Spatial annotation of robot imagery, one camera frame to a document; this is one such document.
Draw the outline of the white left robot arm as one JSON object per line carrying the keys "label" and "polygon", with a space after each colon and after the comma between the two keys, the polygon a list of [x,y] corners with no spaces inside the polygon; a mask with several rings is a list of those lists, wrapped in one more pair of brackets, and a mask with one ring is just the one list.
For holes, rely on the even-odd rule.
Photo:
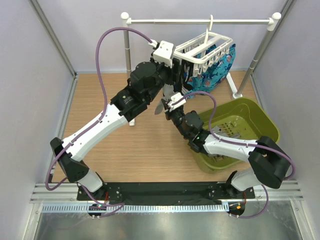
{"label": "white left robot arm", "polygon": [[51,149],[66,179],[81,184],[94,200],[104,198],[105,183],[84,163],[84,157],[110,133],[144,112],[165,86],[176,84],[180,69],[177,58],[172,60],[172,67],[153,59],[139,63],[127,79],[126,87],[93,120],[63,140],[52,139]]}

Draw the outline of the green plastic basket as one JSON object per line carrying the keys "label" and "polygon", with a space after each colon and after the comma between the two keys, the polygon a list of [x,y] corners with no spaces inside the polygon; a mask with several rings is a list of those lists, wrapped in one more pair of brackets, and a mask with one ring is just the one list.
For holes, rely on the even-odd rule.
{"label": "green plastic basket", "polygon": [[[211,127],[229,125],[237,130],[241,140],[258,140],[262,136],[279,143],[281,135],[278,127],[268,117],[264,110],[249,98],[238,98],[218,105],[211,121]],[[228,169],[241,162],[239,159],[203,153],[192,152],[198,167],[205,173]]]}

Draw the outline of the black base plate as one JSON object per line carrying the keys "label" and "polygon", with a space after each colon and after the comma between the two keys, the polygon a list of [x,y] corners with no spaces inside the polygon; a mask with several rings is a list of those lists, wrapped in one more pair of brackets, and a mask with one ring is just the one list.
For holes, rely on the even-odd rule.
{"label": "black base plate", "polygon": [[244,193],[232,193],[224,182],[108,182],[102,189],[92,196],[99,201],[108,200],[113,203],[125,202],[127,205],[145,205],[150,201],[152,205],[173,205],[191,200],[248,200],[255,198],[252,187]]}

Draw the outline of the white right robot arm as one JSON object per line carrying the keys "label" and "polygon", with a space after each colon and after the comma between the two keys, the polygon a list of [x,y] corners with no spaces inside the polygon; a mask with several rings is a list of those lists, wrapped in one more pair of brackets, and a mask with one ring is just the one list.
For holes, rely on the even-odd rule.
{"label": "white right robot arm", "polygon": [[291,159],[268,136],[243,140],[213,134],[204,129],[204,122],[196,111],[185,113],[182,106],[166,105],[164,113],[194,152],[208,157],[231,157],[250,164],[250,168],[234,171],[227,179],[225,192],[230,198],[237,198],[245,190],[258,185],[279,189],[283,180],[288,178],[288,170],[294,168]]}

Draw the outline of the white clip hanger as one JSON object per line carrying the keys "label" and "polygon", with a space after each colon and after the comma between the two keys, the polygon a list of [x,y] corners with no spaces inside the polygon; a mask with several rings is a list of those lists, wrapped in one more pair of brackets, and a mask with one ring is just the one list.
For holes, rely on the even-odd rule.
{"label": "white clip hanger", "polygon": [[232,38],[211,31],[213,20],[211,15],[205,33],[175,47],[174,57],[193,64],[193,77],[205,73],[209,67],[218,63],[230,52],[233,44]]}

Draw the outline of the white clothes rack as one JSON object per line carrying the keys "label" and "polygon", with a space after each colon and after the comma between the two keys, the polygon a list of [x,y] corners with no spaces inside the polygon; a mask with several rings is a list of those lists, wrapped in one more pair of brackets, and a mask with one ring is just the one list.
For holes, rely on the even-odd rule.
{"label": "white clothes rack", "polygon": [[[127,12],[122,12],[121,15],[122,25],[124,27],[129,27],[131,25],[142,25],[142,24],[154,24],[154,25],[207,25],[210,23],[210,19],[132,19]],[[241,98],[242,92],[246,83],[250,79],[253,70],[255,69],[259,58],[262,56],[263,51],[267,47],[267,42],[270,40],[270,37],[273,35],[278,22],[280,22],[282,18],[281,13],[275,12],[268,19],[214,19],[214,24],[226,24],[226,25],[266,25],[267,31],[265,36],[263,37],[258,50],[256,51],[253,60],[251,61],[245,76],[240,84],[240,87],[236,87],[231,74],[228,73],[226,76],[226,80],[229,84],[232,98],[238,99]]]}

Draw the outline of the grey striped sock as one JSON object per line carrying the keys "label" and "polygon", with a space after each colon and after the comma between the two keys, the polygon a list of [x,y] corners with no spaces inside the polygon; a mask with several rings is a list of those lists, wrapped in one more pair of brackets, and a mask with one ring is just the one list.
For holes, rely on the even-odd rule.
{"label": "grey striped sock", "polygon": [[174,86],[165,84],[162,88],[162,98],[160,99],[157,107],[155,108],[154,114],[159,115],[164,110],[163,101],[167,102],[171,99],[171,96],[175,94]]}
{"label": "grey striped sock", "polygon": [[222,137],[240,139],[241,134],[229,125],[217,125],[211,128],[213,133]]}

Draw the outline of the blue patterned sock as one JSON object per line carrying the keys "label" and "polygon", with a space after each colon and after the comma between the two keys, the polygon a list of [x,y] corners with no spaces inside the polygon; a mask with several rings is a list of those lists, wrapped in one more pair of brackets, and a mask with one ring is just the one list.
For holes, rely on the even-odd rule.
{"label": "blue patterned sock", "polygon": [[236,58],[236,44],[232,44],[229,53],[224,55],[218,62],[208,67],[206,72],[192,77],[193,90],[187,92],[204,91],[212,92],[227,77]]}

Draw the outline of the aluminium frame rail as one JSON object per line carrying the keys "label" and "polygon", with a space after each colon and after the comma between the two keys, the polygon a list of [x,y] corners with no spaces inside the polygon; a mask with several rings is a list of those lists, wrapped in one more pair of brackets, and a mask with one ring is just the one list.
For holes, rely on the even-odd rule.
{"label": "aluminium frame rail", "polygon": [[[279,189],[267,187],[270,201],[302,201],[302,191],[297,181],[284,181]],[[71,203],[77,200],[78,186],[63,183],[57,189],[48,191],[43,183],[37,183],[32,191],[30,203]]]}

